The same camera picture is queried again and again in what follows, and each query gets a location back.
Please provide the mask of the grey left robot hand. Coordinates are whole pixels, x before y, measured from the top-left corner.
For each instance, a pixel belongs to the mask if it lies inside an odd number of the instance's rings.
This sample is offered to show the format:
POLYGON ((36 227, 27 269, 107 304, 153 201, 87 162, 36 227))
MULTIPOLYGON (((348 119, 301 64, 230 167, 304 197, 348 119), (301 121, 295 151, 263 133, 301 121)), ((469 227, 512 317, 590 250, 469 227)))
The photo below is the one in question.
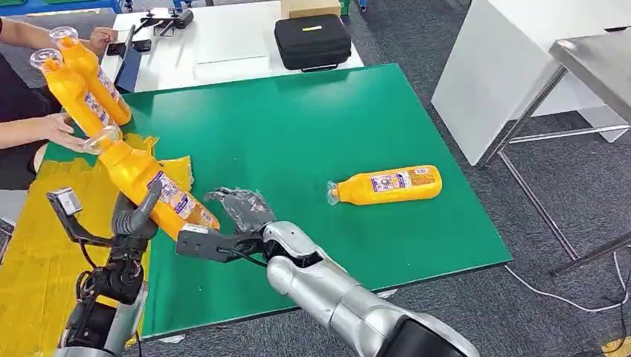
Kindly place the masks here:
POLYGON ((150 218, 150 214, 158 202, 161 190, 162 183, 160 181, 150 184, 139 205, 120 192, 112 214, 113 234, 146 240, 152 239, 158 232, 158 225, 150 218))

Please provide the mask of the person's left hand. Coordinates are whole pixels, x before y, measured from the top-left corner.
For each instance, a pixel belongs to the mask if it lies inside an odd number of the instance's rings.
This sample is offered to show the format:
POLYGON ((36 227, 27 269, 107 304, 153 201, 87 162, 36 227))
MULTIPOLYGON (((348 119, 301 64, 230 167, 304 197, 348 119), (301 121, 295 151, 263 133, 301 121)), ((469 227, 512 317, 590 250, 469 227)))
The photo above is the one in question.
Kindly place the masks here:
POLYGON ((118 32, 112 28, 96 27, 89 37, 89 45, 93 52, 101 55, 110 43, 116 42, 118 32))

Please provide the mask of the person's right hand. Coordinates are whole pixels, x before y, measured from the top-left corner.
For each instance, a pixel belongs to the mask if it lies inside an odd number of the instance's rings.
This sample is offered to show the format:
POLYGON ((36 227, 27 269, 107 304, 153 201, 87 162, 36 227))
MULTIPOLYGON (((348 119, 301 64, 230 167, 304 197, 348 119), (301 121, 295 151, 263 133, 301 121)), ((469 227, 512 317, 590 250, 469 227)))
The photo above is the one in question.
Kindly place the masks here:
POLYGON ((38 139, 53 142, 75 152, 88 153, 86 139, 74 135, 73 120, 68 113, 56 113, 35 119, 38 139))

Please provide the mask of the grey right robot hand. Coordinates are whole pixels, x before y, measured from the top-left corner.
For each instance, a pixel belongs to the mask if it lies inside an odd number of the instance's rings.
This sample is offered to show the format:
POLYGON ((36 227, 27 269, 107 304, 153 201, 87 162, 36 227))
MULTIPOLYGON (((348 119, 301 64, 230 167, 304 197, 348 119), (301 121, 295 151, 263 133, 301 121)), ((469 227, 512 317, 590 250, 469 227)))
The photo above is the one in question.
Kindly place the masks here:
POLYGON ((207 192, 205 201, 218 201, 235 224, 237 232, 257 234, 276 216, 258 191, 218 187, 207 192))

